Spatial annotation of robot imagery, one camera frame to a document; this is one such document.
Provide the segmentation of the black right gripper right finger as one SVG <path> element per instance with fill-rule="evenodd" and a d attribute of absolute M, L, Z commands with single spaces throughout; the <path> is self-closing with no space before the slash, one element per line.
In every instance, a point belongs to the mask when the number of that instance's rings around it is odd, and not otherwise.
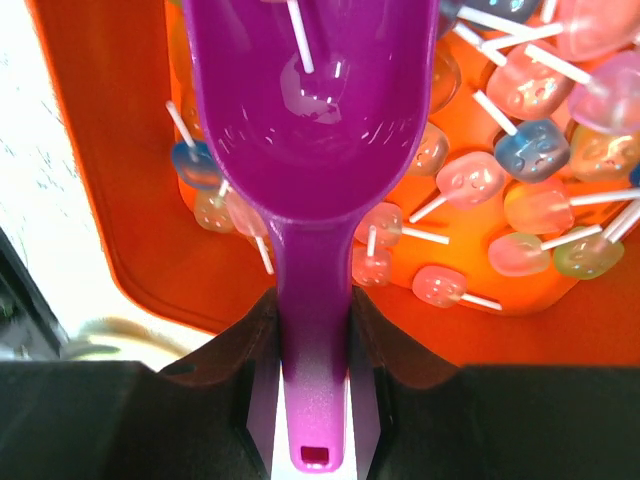
<path fill-rule="evenodd" d="M 632 367 L 457 367 L 352 296 L 349 373 L 361 479 L 635 479 Z"/>

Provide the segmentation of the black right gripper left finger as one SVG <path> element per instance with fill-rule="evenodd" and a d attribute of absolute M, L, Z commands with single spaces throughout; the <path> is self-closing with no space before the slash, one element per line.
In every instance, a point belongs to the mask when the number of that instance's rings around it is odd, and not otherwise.
<path fill-rule="evenodd" d="M 278 397 L 268 290 L 160 371 L 132 361 L 1 366 L 5 479 L 267 479 Z"/>

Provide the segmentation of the purple plastic scoop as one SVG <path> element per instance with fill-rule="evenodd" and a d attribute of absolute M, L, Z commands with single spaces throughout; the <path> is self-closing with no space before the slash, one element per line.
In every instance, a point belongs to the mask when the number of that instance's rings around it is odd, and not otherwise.
<path fill-rule="evenodd" d="M 426 123 L 435 1 L 183 5 L 207 143 L 275 251 L 289 451 L 344 458 L 351 255 Z"/>

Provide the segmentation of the orange tray of lollipops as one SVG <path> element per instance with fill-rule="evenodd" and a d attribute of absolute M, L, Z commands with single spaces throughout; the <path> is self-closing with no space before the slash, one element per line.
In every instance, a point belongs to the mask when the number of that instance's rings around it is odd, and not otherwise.
<path fill-rule="evenodd" d="M 218 333 L 274 283 L 238 234 L 199 227 L 169 151 L 165 108 L 177 89 L 161 1 L 31 1 L 76 164 L 112 278 L 142 309 Z M 637 365 L 639 235 L 604 275 L 576 281 L 547 270 L 508 278 L 489 265 L 506 233 L 502 200 L 450 207 L 424 227 L 449 245 L 406 238 L 394 279 L 369 296 L 399 328 L 454 364 Z"/>

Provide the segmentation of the floral table mat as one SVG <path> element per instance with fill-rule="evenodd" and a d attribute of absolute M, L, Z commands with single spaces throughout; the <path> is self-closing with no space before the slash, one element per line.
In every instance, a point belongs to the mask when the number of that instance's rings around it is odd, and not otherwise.
<path fill-rule="evenodd" d="M 22 1 L 1 4 L 1 226 L 68 334 L 90 320 L 119 317 L 189 350 L 210 340 L 144 312 L 112 280 Z"/>

